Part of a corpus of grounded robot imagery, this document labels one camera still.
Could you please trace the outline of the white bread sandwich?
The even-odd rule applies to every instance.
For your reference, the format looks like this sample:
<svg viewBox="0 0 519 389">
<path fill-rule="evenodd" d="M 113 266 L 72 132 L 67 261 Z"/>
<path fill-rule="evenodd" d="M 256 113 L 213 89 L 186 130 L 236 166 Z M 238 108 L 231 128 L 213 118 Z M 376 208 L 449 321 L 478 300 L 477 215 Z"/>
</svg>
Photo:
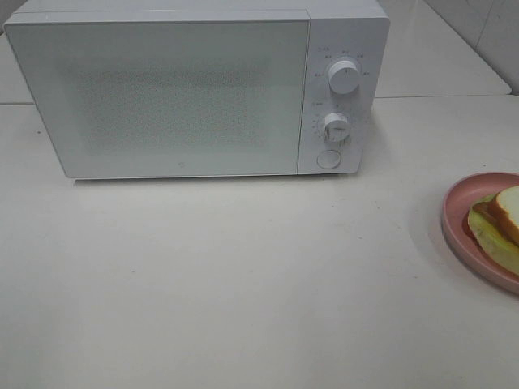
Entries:
<svg viewBox="0 0 519 389">
<path fill-rule="evenodd" d="M 469 210 L 467 224 L 483 252 L 517 276 L 518 186 L 478 200 Z"/>
</svg>

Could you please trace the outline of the pink round plate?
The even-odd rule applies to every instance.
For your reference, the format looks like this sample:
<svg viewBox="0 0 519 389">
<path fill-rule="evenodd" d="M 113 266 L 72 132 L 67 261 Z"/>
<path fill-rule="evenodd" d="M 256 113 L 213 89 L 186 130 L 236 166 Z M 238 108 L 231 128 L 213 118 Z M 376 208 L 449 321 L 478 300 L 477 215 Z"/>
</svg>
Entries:
<svg viewBox="0 0 519 389">
<path fill-rule="evenodd" d="M 444 196 L 441 211 L 442 232 L 451 251 L 476 276 L 514 295 L 518 276 L 495 263 L 478 245 L 468 226 L 470 207 L 486 195 L 518 184 L 515 173 L 476 173 L 456 182 Z"/>
</svg>

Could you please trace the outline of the upper white power knob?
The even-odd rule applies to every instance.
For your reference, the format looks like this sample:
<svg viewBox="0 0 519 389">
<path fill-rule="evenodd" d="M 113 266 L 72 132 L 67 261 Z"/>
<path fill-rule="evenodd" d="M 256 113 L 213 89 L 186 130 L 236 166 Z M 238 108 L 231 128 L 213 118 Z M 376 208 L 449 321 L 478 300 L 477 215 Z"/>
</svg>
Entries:
<svg viewBox="0 0 519 389">
<path fill-rule="evenodd" d="M 344 58 L 335 61 L 327 72 L 328 85 L 336 94 L 347 95 L 360 83 L 361 69 L 353 59 Z"/>
</svg>

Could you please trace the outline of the white microwave oven body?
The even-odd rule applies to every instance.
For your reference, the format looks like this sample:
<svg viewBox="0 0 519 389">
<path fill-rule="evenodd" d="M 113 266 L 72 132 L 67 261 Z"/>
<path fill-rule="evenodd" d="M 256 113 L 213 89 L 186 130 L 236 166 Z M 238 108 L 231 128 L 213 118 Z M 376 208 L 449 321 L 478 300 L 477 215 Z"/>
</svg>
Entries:
<svg viewBox="0 0 519 389">
<path fill-rule="evenodd" d="M 28 1 L 4 31 L 66 176 L 354 173 L 376 1 Z"/>
</svg>

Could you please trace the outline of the round door release button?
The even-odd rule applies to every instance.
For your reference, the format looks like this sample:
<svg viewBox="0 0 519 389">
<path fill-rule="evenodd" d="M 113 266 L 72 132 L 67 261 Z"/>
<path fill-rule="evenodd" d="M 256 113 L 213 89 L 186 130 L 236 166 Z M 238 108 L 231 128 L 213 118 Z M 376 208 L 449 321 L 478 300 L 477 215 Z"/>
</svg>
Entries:
<svg viewBox="0 0 519 389">
<path fill-rule="evenodd" d="M 341 154 L 336 150 L 325 150 L 317 156 L 316 162 L 322 169 L 335 169 L 341 163 Z"/>
</svg>

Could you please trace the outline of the white microwave door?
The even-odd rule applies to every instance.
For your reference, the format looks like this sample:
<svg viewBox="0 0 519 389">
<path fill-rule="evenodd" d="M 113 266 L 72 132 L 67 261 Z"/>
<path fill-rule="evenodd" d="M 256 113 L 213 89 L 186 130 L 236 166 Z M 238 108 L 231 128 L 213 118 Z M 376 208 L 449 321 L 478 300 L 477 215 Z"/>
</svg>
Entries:
<svg viewBox="0 0 519 389">
<path fill-rule="evenodd" d="M 19 12 L 6 35 L 66 176 L 294 174 L 304 10 Z"/>
</svg>

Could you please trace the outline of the lower white timer knob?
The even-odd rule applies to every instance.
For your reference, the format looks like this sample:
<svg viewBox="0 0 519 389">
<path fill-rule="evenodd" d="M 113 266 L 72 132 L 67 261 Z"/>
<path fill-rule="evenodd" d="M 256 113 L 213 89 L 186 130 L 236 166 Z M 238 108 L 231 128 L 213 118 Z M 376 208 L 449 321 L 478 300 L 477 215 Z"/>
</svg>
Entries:
<svg viewBox="0 0 519 389">
<path fill-rule="evenodd" d="M 343 113 L 329 113 L 323 120 L 324 139 L 330 143 L 339 143 L 350 136 L 352 124 Z"/>
</svg>

